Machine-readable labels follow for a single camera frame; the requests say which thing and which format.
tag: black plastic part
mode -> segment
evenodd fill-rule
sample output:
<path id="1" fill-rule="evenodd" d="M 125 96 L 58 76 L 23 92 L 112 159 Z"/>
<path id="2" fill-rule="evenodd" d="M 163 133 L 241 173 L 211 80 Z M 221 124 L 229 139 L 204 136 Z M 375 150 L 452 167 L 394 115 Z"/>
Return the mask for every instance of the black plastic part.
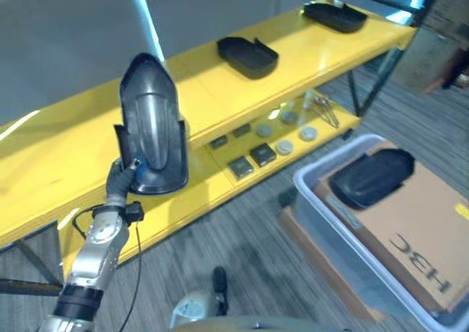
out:
<path id="1" fill-rule="evenodd" d="M 237 180 L 241 180 L 254 172 L 253 166 L 249 163 L 248 159 L 244 156 L 228 163 L 228 167 L 232 170 Z"/>
<path id="2" fill-rule="evenodd" d="M 133 202 L 125 206 L 124 219 L 130 226 L 133 222 L 143 221 L 144 219 L 144 208 L 140 202 Z"/>
<path id="3" fill-rule="evenodd" d="M 218 149 L 219 147 L 222 147 L 228 142 L 228 137 L 227 136 L 220 136 L 217 139 L 213 139 L 210 142 L 210 146 L 212 147 L 213 150 Z"/>
<path id="4" fill-rule="evenodd" d="M 256 161 L 259 167 L 267 165 L 269 162 L 274 161 L 277 157 L 275 151 L 269 147 L 268 144 L 260 144 L 258 147 L 253 148 L 250 152 L 251 157 Z"/>
<path id="5" fill-rule="evenodd" d="M 233 130 L 233 135 L 236 138 L 239 138 L 240 136 L 244 136 L 246 133 L 249 133 L 251 131 L 251 125 L 249 123 L 246 123 L 245 125 L 242 125 L 241 127 L 236 128 Z"/>
<path id="6" fill-rule="evenodd" d="M 53 315 L 93 321 L 102 298 L 102 290 L 68 284 L 57 301 Z"/>
<path id="7" fill-rule="evenodd" d="M 123 126 L 116 126 L 124 162 L 140 165 L 130 192 L 170 193 L 188 181 L 185 123 L 180 119 L 177 90 L 161 62 L 139 54 L 130 63 L 119 89 Z"/>
<path id="8" fill-rule="evenodd" d="M 222 59 L 250 79 L 265 77 L 278 61 L 278 53 L 257 38 L 251 43 L 243 37 L 225 37 L 217 41 L 217 48 Z"/>
<path id="9" fill-rule="evenodd" d="M 332 192 L 356 210 L 370 207 L 402 186 L 414 170 L 414 157 L 401 149 L 363 155 L 329 178 Z"/>
<path id="10" fill-rule="evenodd" d="M 216 294 L 223 295 L 223 300 L 218 302 L 218 316 L 226 316 L 228 313 L 228 280 L 226 279 L 226 271 L 223 267 L 218 266 L 213 270 L 212 274 L 213 291 Z"/>
<path id="11" fill-rule="evenodd" d="M 366 21 L 367 15 L 344 4 L 336 7 L 332 4 L 306 4 L 303 15 L 324 24 L 341 33 L 353 33 Z"/>

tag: black plastic tray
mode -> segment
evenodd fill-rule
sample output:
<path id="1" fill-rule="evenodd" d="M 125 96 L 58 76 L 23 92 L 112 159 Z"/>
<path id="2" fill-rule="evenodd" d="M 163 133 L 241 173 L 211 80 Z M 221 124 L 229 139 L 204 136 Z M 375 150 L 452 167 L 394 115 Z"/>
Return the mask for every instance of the black plastic tray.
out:
<path id="1" fill-rule="evenodd" d="M 225 37 L 217 41 L 217 48 L 222 59 L 250 79 L 265 77 L 278 61 L 278 53 L 258 39 L 251 43 L 243 37 Z"/>
<path id="2" fill-rule="evenodd" d="M 303 15 L 341 33 L 353 33 L 366 21 L 367 15 L 344 4 L 336 7 L 332 4 L 306 4 Z"/>

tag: small metal part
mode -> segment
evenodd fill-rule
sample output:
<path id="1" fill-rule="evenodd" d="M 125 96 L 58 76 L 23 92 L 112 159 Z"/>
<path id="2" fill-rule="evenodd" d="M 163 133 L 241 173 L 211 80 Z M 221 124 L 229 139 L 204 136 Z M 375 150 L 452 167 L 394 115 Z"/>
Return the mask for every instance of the small metal part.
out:
<path id="1" fill-rule="evenodd" d="M 227 142 L 228 142 L 228 138 L 226 136 L 221 136 L 220 138 L 212 140 L 210 142 L 210 146 L 212 147 L 213 150 L 215 150 L 225 145 Z"/>
<path id="2" fill-rule="evenodd" d="M 281 114 L 281 121 L 286 125 L 293 125 L 298 121 L 298 114 L 294 111 L 285 111 Z"/>
<path id="3" fill-rule="evenodd" d="M 276 150 L 280 155 L 289 155 L 293 151 L 293 144 L 288 140 L 280 140 L 276 145 Z"/>
<path id="4" fill-rule="evenodd" d="M 340 127 L 339 120 L 337 119 L 336 113 L 329 103 L 329 97 L 327 95 L 319 94 L 314 92 L 314 104 L 316 105 L 315 111 L 331 126 L 335 129 Z"/>
<path id="5" fill-rule="evenodd" d="M 228 167 L 233 171 L 237 180 L 241 180 L 254 171 L 253 166 L 244 156 L 241 156 L 240 158 L 237 158 L 236 160 L 228 163 Z"/>
<path id="6" fill-rule="evenodd" d="M 300 129 L 300 138 L 304 141 L 312 141 L 317 137 L 317 130 L 308 125 Z"/>
<path id="7" fill-rule="evenodd" d="M 238 127 L 235 130 L 233 130 L 233 135 L 236 138 L 239 138 L 240 136 L 243 136 L 246 133 L 249 133 L 250 131 L 251 131 L 251 125 L 249 123 L 246 123 L 245 125 L 242 125 L 241 127 Z"/>
<path id="8" fill-rule="evenodd" d="M 256 161 L 259 167 L 267 165 L 269 162 L 274 161 L 277 157 L 276 152 L 269 147 L 268 144 L 260 144 L 258 147 L 253 148 L 249 154 Z"/>
<path id="9" fill-rule="evenodd" d="M 261 138 L 267 138 L 272 135 L 272 127 L 269 125 L 258 125 L 256 134 Z"/>

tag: black plastic cover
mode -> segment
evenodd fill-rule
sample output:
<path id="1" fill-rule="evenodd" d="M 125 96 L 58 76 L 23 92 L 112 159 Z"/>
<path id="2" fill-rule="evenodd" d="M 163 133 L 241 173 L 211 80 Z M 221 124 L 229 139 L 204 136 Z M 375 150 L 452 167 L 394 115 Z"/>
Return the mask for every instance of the black plastic cover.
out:
<path id="1" fill-rule="evenodd" d="M 303 15 L 324 24 L 341 33 L 353 33 L 366 21 L 367 15 L 344 4 L 337 7 L 332 4 L 306 4 Z"/>
<path id="2" fill-rule="evenodd" d="M 130 191 L 164 194 L 188 181 L 185 124 L 174 82 L 160 61 L 139 54 L 120 84 L 123 125 L 115 126 L 124 167 L 140 161 Z"/>
<path id="3" fill-rule="evenodd" d="M 257 38 L 251 43 L 243 37 L 225 37 L 217 41 L 217 48 L 222 59 L 250 79 L 265 77 L 278 61 L 278 53 Z"/>
<path id="4" fill-rule="evenodd" d="M 393 193 L 414 170 L 413 156 L 401 149 L 383 149 L 363 155 L 329 178 L 337 198 L 356 210 L 364 210 Z"/>

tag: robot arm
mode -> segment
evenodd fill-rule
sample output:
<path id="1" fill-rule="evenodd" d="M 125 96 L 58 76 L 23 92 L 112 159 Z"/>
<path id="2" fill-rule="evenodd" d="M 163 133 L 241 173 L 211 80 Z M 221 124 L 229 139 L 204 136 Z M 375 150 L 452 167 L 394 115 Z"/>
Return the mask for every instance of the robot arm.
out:
<path id="1" fill-rule="evenodd" d="M 86 242 L 73 263 L 53 314 L 44 321 L 40 332 L 93 331 L 101 298 L 128 240 L 128 226 L 143 219 L 139 203 L 126 205 L 138 165 L 137 160 L 124 170 L 120 161 L 112 165 L 106 182 L 106 204 L 93 211 L 95 219 Z"/>

